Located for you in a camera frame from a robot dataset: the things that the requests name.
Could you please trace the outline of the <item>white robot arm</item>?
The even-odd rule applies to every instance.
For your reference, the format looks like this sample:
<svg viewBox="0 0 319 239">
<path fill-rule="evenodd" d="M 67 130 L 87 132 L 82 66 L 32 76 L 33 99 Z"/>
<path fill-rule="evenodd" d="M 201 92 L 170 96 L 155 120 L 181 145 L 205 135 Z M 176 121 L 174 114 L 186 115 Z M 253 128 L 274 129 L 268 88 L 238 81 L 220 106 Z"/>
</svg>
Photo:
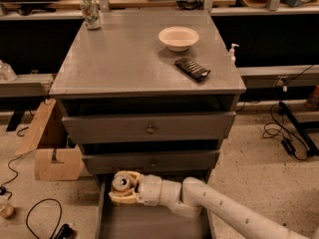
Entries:
<svg viewBox="0 0 319 239">
<path fill-rule="evenodd" d="M 319 239 L 319 229 L 311 237 L 301 235 L 194 177 L 176 182 L 123 170 L 114 175 L 109 196 L 120 204 L 165 206 L 172 213 L 186 218 L 197 218 L 201 208 L 205 208 L 246 239 Z"/>
</svg>

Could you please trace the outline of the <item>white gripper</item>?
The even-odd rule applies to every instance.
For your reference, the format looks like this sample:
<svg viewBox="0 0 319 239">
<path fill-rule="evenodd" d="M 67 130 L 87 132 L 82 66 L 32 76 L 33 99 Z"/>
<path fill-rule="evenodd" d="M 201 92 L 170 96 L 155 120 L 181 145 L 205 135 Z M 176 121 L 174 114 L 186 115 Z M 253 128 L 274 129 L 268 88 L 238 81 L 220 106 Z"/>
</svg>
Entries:
<svg viewBox="0 0 319 239">
<path fill-rule="evenodd" d="M 143 175 L 141 178 L 140 173 L 128 170 L 117 172 L 115 177 L 119 175 L 126 175 L 130 179 L 131 187 L 136 187 L 140 181 L 138 203 L 145 206 L 157 206 L 160 204 L 162 179 L 159 176 Z M 109 196 L 113 202 L 120 204 L 135 204 L 137 202 L 137 194 L 132 190 L 126 192 L 112 191 Z"/>
</svg>

